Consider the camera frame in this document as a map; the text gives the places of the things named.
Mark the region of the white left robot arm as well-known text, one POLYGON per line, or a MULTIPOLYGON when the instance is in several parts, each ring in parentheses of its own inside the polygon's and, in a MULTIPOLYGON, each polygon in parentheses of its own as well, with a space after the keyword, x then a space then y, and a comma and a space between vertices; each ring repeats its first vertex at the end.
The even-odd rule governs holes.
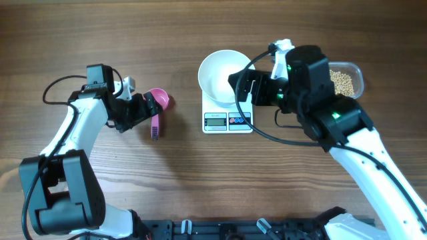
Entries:
POLYGON ((22 160, 19 176, 25 195, 21 227, 38 235, 72 239, 152 239, 137 213, 108 205, 89 162, 104 126, 120 133, 167 107, 167 93, 135 92, 133 79, 114 80, 117 70, 104 64, 86 68, 87 83, 64 101, 68 112, 52 142, 36 157, 22 160))

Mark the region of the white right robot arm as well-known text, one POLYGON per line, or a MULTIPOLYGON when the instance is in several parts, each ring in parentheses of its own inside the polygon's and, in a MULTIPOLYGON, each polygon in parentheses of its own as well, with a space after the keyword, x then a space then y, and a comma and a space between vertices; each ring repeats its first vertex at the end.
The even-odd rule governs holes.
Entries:
POLYGON ((425 239, 426 204, 388 154, 379 132, 352 97, 336 94, 328 58, 316 45, 282 49, 270 45, 278 74, 246 65, 229 76, 240 104, 276 106, 296 115, 308 146, 329 153, 359 186, 384 225, 383 230, 350 223, 344 211, 323 225, 329 239, 425 239))

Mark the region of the pink measuring scoop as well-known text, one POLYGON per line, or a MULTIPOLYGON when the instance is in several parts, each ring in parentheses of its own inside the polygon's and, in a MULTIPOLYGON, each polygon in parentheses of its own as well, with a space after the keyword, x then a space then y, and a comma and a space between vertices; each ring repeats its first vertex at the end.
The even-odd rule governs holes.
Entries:
MULTIPOLYGON (((155 99, 161 104, 161 106, 163 107, 163 111, 164 111, 167 108, 167 106, 169 105, 169 95, 167 94, 167 92, 161 88, 153 88, 153 89, 150 89, 149 91, 153 93, 155 99)), ((159 138, 159 128, 160 128, 159 115, 161 113, 159 113, 157 115, 150 115, 150 117, 151 117, 151 138, 153 140, 158 140, 158 138, 159 138)))

